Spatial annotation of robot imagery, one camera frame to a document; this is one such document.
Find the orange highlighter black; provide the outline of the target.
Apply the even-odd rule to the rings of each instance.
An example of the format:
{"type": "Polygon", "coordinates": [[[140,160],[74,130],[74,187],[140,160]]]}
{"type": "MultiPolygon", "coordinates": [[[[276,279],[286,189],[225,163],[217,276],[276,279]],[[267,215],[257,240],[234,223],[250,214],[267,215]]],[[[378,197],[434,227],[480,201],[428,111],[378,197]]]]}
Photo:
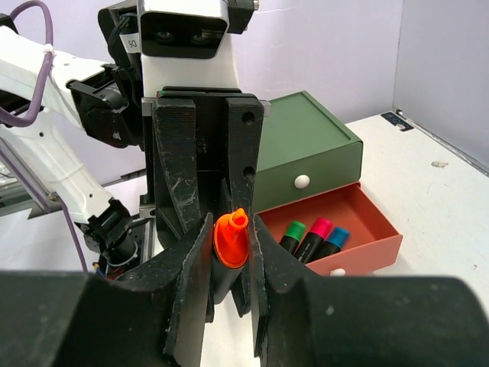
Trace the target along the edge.
{"type": "Polygon", "coordinates": [[[239,208],[219,217],[213,230],[212,290],[220,304],[248,260],[248,215],[239,208]]]}

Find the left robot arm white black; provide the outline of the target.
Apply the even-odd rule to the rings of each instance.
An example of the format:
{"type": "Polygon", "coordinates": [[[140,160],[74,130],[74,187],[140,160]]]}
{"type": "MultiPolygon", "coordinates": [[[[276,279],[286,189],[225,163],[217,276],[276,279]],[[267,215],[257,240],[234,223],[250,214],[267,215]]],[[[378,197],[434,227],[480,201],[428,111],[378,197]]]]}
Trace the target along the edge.
{"type": "MultiPolygon", "coordinates": [[[[179,60],[179,75],[188,86],[201,86],[206,76],[216,75],[221,86],[236,84],[229,37],[243,31],[250,12],[222,5],[211,9],[157,11],[158,21],[186,32],[190,45],[209,48],[209,57],[179,60]]],[[[27,108],[14,114],[1,108],[1,137],[13,148],[34,176],[61,200],[71,226],[89,229],[89,221],[102,214],[127,216],[127,210],[103,189],[64,142],[49,120],[50,112],[64,115],[80,125],[68,83],[80,77],[103,76],[107,66],[96,60],[77,59],[56,51],[50,41],[37,44],[19,36],[11,24],[1,27],[1,89],[27,101],[27,108]]]]}

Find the green drawer cabinet box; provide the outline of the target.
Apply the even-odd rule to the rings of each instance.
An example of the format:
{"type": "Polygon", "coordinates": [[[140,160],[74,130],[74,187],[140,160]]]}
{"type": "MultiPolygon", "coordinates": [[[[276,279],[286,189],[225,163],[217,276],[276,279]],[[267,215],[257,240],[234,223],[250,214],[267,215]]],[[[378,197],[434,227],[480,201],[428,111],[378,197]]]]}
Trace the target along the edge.
{"type": "Polygon", "coordinates": [[[356,183],[363,141],[306,91],[270,101],[252,209],[256,213],[356,183]]]}

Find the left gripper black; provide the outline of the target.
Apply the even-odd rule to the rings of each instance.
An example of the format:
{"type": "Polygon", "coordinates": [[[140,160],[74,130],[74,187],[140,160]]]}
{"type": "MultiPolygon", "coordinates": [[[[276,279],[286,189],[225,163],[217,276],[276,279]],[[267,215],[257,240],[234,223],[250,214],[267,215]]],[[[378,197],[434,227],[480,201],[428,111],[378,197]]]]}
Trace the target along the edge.
{"type": "Polygon", "coordinates": [[[177,243],[208,213],[251,213],[264,120],[259,98],[238,89],[168,87],[141,107],[160,244],[177,243]]]}

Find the blue cap black highlighter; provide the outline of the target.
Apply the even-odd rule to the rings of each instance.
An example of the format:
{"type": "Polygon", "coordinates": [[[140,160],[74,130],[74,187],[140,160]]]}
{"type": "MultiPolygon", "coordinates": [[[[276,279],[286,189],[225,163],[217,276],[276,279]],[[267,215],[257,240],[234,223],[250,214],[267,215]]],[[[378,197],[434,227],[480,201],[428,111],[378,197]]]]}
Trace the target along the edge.
{"type": "Polygon", "coordinates": [[[306,263],[310,263],[319,260],[330,255],[339,253],[345,246],[346,242],[350,238],[350,232],[342,227],[336,226],[324,242],[314,252],[310,260],[306,263]]]}

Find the pink cap black highlighter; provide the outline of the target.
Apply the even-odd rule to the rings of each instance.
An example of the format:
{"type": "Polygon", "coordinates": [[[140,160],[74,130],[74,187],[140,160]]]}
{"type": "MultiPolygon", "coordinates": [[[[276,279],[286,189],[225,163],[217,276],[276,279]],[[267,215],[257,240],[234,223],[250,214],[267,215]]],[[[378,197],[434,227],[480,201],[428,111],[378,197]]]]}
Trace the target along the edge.
{"type": "Polygon", "coordinates": [[[294,257],[303,264],[310,262],[331,230],[331,221],[318,218],[300,243],[294,257]]]}

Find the green cap black highlighter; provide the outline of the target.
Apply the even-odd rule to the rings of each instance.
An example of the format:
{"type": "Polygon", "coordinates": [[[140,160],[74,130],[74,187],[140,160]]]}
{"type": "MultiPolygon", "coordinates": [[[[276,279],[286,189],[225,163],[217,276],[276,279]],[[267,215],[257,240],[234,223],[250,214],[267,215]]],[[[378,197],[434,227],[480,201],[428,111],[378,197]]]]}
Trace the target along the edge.
{"type": "Polygon", "coordinates": [[[292,221],[283,234],[280,245],[291,255],[294,255],[302,241],[305,231],[306,226],[302,222],[292,221]]]}

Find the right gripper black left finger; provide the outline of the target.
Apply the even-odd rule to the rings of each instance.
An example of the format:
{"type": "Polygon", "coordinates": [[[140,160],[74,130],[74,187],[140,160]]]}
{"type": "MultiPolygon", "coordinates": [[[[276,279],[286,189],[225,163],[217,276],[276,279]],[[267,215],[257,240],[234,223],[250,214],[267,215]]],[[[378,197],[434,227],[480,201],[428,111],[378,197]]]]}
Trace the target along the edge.
{"type": "Polygon", "coordinates": [[[213,218],[110,281],[76,272],[1,274],[3,366],[198,366],[213,218]]]}

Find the red drawer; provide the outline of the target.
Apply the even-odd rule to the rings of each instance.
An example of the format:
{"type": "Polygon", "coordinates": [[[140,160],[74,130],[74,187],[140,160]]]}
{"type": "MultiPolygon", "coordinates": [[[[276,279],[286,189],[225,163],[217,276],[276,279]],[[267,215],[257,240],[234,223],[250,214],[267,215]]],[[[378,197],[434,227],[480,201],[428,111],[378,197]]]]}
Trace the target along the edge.
{"type": "Polygon", "coordinates": [[[320,275],[338,269],[366,275],[390,266],[403,240],[359,183],[263,211],[260,217],[277,241],[293,221],[310,229],[317,219],[327,219],[332,225],[326,239],[340,251],[307,265],[320,275]]]}

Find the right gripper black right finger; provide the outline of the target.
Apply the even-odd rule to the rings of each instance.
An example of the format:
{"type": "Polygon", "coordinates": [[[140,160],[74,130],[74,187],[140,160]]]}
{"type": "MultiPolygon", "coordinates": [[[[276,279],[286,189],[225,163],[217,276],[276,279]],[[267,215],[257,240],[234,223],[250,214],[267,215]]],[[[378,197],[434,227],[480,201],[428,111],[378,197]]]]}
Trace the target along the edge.
{"type": "Polygon", "coordinates": [[[323,277],[250,224],[254,354],[263,366],[486,366],[488,319],[463,281],[323,277]]]}

